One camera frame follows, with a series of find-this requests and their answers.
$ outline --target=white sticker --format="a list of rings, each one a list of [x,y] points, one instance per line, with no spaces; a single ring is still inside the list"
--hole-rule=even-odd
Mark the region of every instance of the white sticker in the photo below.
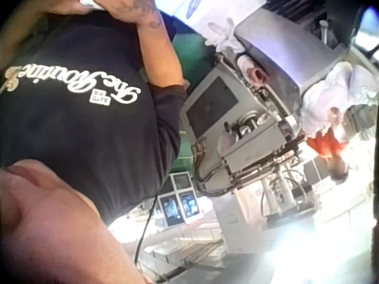
[[[98,105],[109,105],[111,103],[111,98],[106,96],[107,92],[104,90],[93,89],[89,102]]]

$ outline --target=sleeve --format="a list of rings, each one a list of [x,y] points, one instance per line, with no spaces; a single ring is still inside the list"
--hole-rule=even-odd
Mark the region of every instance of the sleeve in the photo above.
[[[312,148],[317,154],[319,153],[318,147],[317,147],[317,142],[315,138],[308,138],[306,141],[307,145]]]
[[[183,86],[160,88],[149,85],[158,124],[160,154],[165,172],[171,170],[180,149],[180,108],[187,93]]]

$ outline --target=hand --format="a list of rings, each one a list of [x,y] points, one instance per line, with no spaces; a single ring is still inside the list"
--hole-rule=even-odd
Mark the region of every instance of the hand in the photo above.
[[[40,13],[60,15],[85,15],[92,8],[82,5],[79,0],[33,0]]]
[[[123,22],[148,25],[150,28],[162,25],[155,0],[95,0],[95,3]]]

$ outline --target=man's arm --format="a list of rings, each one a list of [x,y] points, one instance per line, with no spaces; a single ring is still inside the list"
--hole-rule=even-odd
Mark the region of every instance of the man's arm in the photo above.
[[[148,15],[137,30],[149,82],[158,87],[183,85],[181,65],[159,11]]]
[[[6,68],[20,50],[22,42],[46,13],[87,14],[91,9],[79,0],[25,0],[17,6],[0,35],[0,69]]]
[[[154,0],[95,0],[114,18],[137,25],[149,82],[164,88],[183,85],[179,60]]]
[[[43,16],[33,1],[22,2],[1,30],[0,69],[6,68],[17,55],[20,45]]]

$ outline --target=metal machine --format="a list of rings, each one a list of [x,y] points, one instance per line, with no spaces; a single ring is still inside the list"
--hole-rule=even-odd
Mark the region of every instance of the metal machine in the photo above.
[[[264,9],[235,33],[269,84],[252,87],[233,59],[220,55],[184,103],[181,121],[192,144],[195,185],[212,198],[229,252],[256,253],[274,249],[286,232],[317,227],[317,200],[293,177],[304,141],[297,111],[343,49],[332,50]]]

